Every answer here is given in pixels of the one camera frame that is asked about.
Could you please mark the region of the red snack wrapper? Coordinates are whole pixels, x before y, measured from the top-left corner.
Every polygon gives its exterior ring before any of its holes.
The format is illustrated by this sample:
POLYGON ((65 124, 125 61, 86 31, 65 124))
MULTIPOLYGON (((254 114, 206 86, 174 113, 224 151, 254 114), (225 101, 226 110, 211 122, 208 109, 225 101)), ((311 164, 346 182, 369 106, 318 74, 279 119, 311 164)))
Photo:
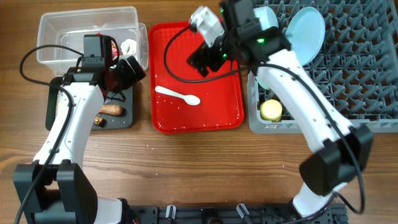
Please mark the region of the red snack wrapper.
POLYGON ((111 46, 112 46, 113 60, 116 60, 119 57, 119 48, 114 39, 111 40, 111 46))

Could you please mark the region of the orange carrot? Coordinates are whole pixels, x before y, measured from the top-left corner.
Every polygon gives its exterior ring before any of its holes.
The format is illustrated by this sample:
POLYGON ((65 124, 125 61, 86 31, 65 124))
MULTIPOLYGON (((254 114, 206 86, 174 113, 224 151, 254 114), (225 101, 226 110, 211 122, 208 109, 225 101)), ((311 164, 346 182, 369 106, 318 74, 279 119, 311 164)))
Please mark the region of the orange carrot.
POLYGON ((124 108, 120 105, 103 105, 99 113, 108 114, 112 116, 121 116, 123 114, 124 108))

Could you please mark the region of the dark food scrap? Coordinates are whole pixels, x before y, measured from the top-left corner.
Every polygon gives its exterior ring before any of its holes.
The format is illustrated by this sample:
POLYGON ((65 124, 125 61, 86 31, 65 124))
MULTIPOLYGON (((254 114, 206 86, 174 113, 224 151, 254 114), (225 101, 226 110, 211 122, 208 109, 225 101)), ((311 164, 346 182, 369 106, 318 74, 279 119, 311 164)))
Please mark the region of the dark food scrap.
POLYGON ((95 126, 102 126, 102 125, 104 125, 104 122, 105 122, 105 120, 102 117, 96 116, 93 124, 95 126))

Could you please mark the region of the light green bowl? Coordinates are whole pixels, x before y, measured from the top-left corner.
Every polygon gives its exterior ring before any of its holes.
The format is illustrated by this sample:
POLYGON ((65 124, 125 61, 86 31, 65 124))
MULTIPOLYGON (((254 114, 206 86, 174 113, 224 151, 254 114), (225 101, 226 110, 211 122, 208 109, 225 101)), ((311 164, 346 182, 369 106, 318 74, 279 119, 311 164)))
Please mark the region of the light green bowl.
POLYGON ((268 75, 256 75, 256 80, 258 84, 265 90, 270 90, 268 75))

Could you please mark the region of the white rice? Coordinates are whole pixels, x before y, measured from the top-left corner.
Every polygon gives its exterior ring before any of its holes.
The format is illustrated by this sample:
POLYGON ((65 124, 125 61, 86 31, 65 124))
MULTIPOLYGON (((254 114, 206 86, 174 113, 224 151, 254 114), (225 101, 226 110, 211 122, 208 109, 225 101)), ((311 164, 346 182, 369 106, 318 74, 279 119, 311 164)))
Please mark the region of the white rice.
POLYGON ((55 117, 57 117, 58 114, 63 109, 63 104, 65 101, 65 99, 63 97, 64 97, 64 93, 62 91, 59 91, 57 94, 57 100, 56 100, 56 106, 55 106, 55 117))

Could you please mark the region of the small light blue plate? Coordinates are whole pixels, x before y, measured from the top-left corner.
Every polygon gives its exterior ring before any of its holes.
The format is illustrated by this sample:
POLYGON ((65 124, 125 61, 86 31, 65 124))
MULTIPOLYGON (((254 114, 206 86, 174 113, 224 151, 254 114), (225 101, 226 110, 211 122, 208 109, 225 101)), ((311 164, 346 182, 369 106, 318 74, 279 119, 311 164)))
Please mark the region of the small light blue plate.
POLYGON ((278 20, 275 12, 269 6, 262 6, 253 9, 254 15, 259 19, 262 30, 270 27, 278 28, 278 20))

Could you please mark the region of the yellow plastic cup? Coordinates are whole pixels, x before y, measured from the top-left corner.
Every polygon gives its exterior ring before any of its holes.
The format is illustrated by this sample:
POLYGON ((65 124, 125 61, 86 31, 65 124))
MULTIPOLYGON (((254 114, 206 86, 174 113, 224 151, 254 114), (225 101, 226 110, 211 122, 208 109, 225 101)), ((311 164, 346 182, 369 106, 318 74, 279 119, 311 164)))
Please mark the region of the yellow plastic cup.
POLYGON ((279 122, 282 117, 282 105, 277 100, 267 100, 260 105, 260 116, 263 120, 279 122))

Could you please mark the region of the large light blue plate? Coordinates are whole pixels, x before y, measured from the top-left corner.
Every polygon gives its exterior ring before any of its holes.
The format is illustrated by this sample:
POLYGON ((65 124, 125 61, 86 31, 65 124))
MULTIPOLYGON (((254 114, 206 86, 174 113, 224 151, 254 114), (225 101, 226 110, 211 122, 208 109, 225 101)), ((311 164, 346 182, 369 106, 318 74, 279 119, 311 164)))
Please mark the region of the large light blue plate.
POLYGON ((305 7, 294 15, 285 34, 301 65, 309 64, 318 55, 325 32, 324 18, 314 7, 305 7))

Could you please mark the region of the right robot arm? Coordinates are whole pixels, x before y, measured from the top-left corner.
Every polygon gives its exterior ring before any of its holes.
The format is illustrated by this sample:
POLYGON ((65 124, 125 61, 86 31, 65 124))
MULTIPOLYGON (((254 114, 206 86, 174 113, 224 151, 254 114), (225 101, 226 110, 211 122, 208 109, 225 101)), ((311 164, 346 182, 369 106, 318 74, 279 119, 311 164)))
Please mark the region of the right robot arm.
POLYGON ((303 185, 292 203, 304 218, 312 218, 353 179, 362 179, 373 134, 355 127, 325 98, 304 70, 285 34, 265 25, 249 1, 222 1, 220 15, 199 7, 189 28, 199 33, 203 45, 188 63, 200 73, 217 71, 236 60, 256 71, 298 123, 312 155, 299 167, 303 185))

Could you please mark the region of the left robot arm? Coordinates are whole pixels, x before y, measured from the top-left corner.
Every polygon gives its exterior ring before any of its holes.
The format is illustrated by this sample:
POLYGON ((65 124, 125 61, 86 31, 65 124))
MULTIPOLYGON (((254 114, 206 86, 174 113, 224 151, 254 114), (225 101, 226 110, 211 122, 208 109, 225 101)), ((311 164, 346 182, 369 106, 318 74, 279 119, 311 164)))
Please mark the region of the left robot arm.
POLYGON ((145 77, 134 57, 121 59, 116 40, 93 34, 60 85, 63 96, 41 150, 13 175, 21 205, 15 220, 29 223, 136 223, 123 198, 99 197, 83 172, 83 157, 96 115, 110 92, 121 93, 145 77))

